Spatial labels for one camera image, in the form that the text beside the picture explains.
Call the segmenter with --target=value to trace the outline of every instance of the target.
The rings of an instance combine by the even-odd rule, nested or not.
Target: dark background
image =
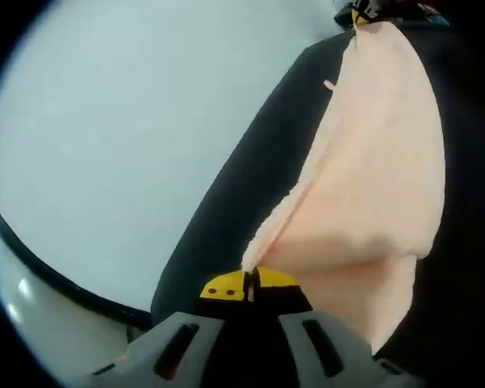
[[[26,26],[47,3],[40,0],[0,1],[0,69]],[[435,3],[455,22],[457,29],[485,63],[485,2],[473,4],[461,0],[440,0]],[[466,234],[457,237],[468,238]],[[460,255],[460,246],[460,241],[457,241],[457,255]],[[441,379],[448,377],[452,371],[456,371],[461,385],[471,383],[476,378],[485,378],[485,251],[480,251],[478,257],[467,262],[457,262],[452,257],[439,264],[428,261],[420,265],[418,272],[428,279],[427,284],[420,285],[425,289],[421,292],[440,298],[440,306],[462,310],[462,314],[449,318],[446,308],[415,303],[415,313],[403,322],[382,353],[393,355],[399,364],[411,366],[414,372],[428,374],[437,384],[445,384]],[[450,294],[444,292],[449,287],[461,291],[456,293],[456,297],[449,297]],[[421,319],[426,319],[427,324],[409,330],[414,320]],[[449,341],[444,348],[416,346],[422,337],[425,343],[431,343],[434,337],[434,343],[441,344],[441,335],[445,335]],[[409,351],[399,348],[401,342],[411,344]],[[453,348],[465,351],[452,353],[449,349]],[[429,357],[427,352],[447,354]],[[434,359],[447,361],[443,365],[434,365]],[[25,382],[42,384],[50,380],[30,356],[0,305],[0,386]]]

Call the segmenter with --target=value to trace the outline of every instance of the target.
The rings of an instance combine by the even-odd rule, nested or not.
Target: black rim
[[[51,3],[47,0],[21,2],[18,6],[14,4],[14,10],[11,9],[11,5],[7,4],[0,7],[0,20],[3,21],[3,23],[0,23],[0,73],[3,66],[8,62],[11,51],[28,26]],[[25,246],[1,214],[0,237],[33,273],[80,306],[120,323],[135,326],[142,330],[150,329],[149,312],[110,301],[76,285],[73,281],[49,267]]]

